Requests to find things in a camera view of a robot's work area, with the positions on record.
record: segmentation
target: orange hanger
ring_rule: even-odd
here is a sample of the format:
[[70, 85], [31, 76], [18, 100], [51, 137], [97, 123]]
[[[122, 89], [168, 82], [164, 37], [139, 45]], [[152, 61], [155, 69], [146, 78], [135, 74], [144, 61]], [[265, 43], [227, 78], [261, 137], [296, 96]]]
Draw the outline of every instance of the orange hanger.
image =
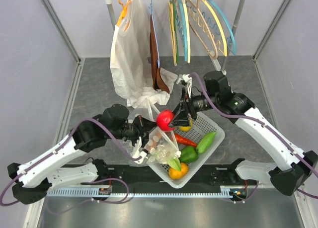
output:
[[124, 5], [120, 0], [118, 0], [118, 3], [119, 3], [121, 6], [123, 6], [123, 10], [122, 10], [121, 13], [120, 13], [120, 16], [119, 16], [119, 19], [118, 19], [118, 22], [117, 22], [117, 27], [120, 26], [121, 20], [122, 20], [124, 17], [126, 17], [128, 5], [131, 3], [131, 0], [129, 0], [126, 5]]

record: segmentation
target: gray basket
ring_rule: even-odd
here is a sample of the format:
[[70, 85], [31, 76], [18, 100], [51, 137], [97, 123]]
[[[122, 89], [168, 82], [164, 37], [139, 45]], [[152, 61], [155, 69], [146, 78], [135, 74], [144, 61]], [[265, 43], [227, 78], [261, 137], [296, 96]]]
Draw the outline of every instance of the gray basket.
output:
[[151, 169], [156, 174], [158, 174], [163, 181], [167, 182], [171, 187], [183, 187], [190, 180], [190, 178], [199, 170], [199, 168], [206, 162], [206, 160], [211, 156], [215, 149], [220, 145], [220, 143], [223, 141], [225, 137], [225, 133], [213, 120], [211, 120], [209, 117], [207, 117], [201, 112], [197, 113], [197, 119], [194, 121], [193, 127], [190, 131], [183, 132], [179, 129], [174, 130], [175, 133], [187, 139], [190, 139], [196, 142], [197, 144], [201, 141], [205, 134], [211, 131], [217, 132], [213, 143], [205, 153], [199, 154], [198, 160], [188, 165], [189, 171], [186, 175], [184, 175], [183, 178], [179, 180], [172, 180], [169, 177], [168, 173], [170, 166], [166, 164], [149, 164], [149, 167], [151, 167]]

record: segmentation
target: white wall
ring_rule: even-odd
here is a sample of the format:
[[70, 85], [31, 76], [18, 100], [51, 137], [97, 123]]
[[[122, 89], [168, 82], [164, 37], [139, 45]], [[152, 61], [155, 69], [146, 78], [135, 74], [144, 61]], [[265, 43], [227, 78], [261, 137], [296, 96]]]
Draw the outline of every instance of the white wall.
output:
[[[318, 6], [293, 0], [259, 58], [278, 129], [305, 151], [318, 153]], [[305, 183], [318, 195], [318, 179]], [[309, 199], [318, 213], [318, 201]]]
[[[112, 26], [104, 0], [50, 0], [81, 57], [109, 57]], [[143, 0], [148, 7], [150, 0]], [[153, 0], [159, 53], [171, 56], [168, 0]], [[239, 0], [215, 0], [233, 24]], [[238, 55], [253, 55], [282, 0], [246, 0], [237, 30]], [[121, 7], [113, 0], [116, 18]], [[206, 55], [198, 39], [191, 40], [192, 55]]]
[[[76, 62], [40, 0], [0, 0], [0, 192], [6, 167], [53, 145]], [[9, 189], [4, 202], [14, 198]], [[21, 228], [27, 205], [0, 207], [0, 227]]]

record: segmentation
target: red chili pepper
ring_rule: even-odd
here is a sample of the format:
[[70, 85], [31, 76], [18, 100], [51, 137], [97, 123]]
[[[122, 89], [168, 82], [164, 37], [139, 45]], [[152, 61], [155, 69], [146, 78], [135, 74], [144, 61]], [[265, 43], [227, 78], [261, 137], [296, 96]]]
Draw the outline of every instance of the red chili pepper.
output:
[[174, 134], [175, 139], [177, 140], [178, 144], [182, 144], [182, 145], [190, 145], [190, 146], [194, 146], [197, 147], [197, 144], [189, 139], [186, 139], [185, 137], [182, 137], [181, 135], [178, 134]]

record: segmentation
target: white cloth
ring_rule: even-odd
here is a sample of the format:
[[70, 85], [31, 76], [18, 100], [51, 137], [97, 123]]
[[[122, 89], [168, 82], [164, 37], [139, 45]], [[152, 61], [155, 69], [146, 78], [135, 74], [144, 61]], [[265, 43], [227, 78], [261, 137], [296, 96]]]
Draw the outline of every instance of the white cloth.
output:
[[[150, 56], [149, 37], [150, 20], [144, 6], [140, 0], [131, 0], [126, 18], [115, 27], [110, 70], [116, 93], [127, 99], [127, 106], [134, 108], [145, 108], [145, 98], [160, 105], [166, 105], [170, 98], [169, 93], [152, 87], [151, 65], [147, 59]], [[172, 92], [177, 75], [161, 68], [161, 77]]]

